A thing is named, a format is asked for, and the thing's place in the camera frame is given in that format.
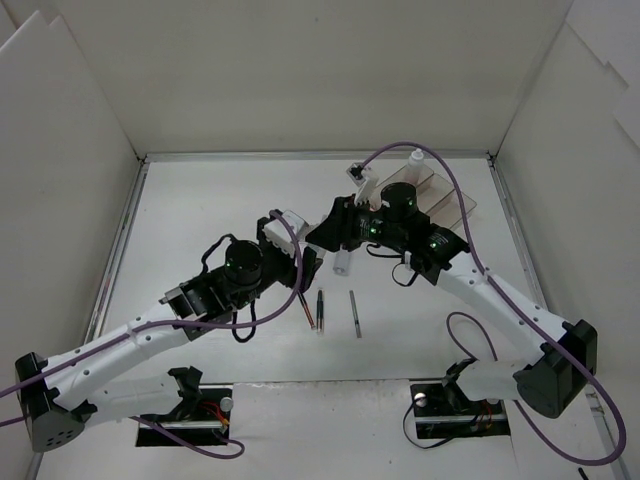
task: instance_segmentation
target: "white wall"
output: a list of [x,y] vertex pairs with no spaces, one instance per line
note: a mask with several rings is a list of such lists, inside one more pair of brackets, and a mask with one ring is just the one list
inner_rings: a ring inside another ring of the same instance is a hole
[[[13,363],[77,345],[137,163],[64,22],[33,16],[0,48],[0,387]],[[0,419],[20,414],[15,396]],[[3,479],[32,457],[0,430]]]
[[640,149],[613,115],[627,89],[565,25],[498,163],[552,309],[599,331],[599,377],[620,400],[625,458],[640,471]]
[[495,150],[570,0],[55,2],[142,154]]

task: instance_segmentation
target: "white floor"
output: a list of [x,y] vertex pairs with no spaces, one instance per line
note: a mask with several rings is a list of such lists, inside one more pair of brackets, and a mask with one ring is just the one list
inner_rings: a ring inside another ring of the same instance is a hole
[[[255,221],[272,208],[292,209],[315,223],[335,196],[353,191],[344,174],[351,163],[347,160],[232,162],[202,155],[191,160],[150,167],[107,330],[197,274],[200,255],[220,235],[255,238]],[[373,166],[385,178],[401,164],[381,160]],[[431,166],[442,173],[435,163]],[[486,161],[455,159],[451,166],[465,193],[478,203],[470,223],[483,261],[527,292]],[[212,256],[212,267],[220,264],[223,251]],[[214,332],[128,375],[193,365],[207,382],[236,383],[232,435],[245,441],[243,457],[221,462],[182,449],[136,449],[136,425],[125,421],[96,427],[82,441],[47,454],[39,478],[156,480],[210,478],[212,472],[216,478],[274,479],[580,478],[577,467],[549,451],[512,406],[511,439],[460,440],[432,452],[409,445],[400,425],[410,401],[408,382],[395,379],[439,377],[463,358],[448,340],[444,319],[452,310],[472,312],[426,281],[397,287],[390,277],[393,260],[358,251],[347,278],[332,273],[331,257],[327,263],[309,295],[313,304],[316,287],[325,289],[324,336],[309,330],[294,303],[281,318],[259,327],[246,345],[233,341],[229,332]],[[349,289],[356,293],[362,339],[355,335]],[[258,315],[273,311],[287,295],[284,288],[269,290],[258,303]],[[459,329],[462,340],[488,358],[477,332],[464,324]],[[516,354],[498,332],[489,332],[501,357]],[[540,422],[570,453],[602,455],[584,398],[576,399],[561,419]],[[611,478],[607,467],[587,472],[591,479]]]

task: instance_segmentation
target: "black bracket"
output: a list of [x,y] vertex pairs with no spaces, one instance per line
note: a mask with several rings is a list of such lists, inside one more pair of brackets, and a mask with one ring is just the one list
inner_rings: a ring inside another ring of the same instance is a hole
[[[558,343],[566,348],[592,374],[596,373],[598,334],[584,320],[576,325],[564,323],[567,330]],[[587,384],[584,376],[549,344],[541,347],[544,356],[513,375],[518,393],[536,412],[558,418]]]

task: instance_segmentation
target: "pen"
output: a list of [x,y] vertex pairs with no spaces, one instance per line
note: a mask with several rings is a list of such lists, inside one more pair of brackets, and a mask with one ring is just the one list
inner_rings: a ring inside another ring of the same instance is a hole
[[362,338],[362,332],[360,331],[360,320],[358,319],[358,309],[356,308],[356,296],[353,290],[349,290],[349,296],[351,297],[351,310],[353,311],[353,323],[356,325],[356,337]]
[[302,305],[302,309],[304,310],[304,314],[307,316],[307,320],[309,321],[309,326],[312,330],[316,329],[315,324],[313,323],[313,317],[311,316],[311,310],[309,310],[309,304],[307,300],[304,298],[304,295],[298,292],[298,299],[300,300],[300,304]]
[[318,333],[324,333],[324,292],[318,289],[318,301],[316,303],[316,322]]

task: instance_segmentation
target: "white bottle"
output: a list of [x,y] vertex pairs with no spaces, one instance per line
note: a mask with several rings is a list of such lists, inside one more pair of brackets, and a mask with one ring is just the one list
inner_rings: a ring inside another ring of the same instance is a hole
[[404,168],[404,181],[417,186],[424,167],[424,153],[419,148],[411,152],[407,166]]

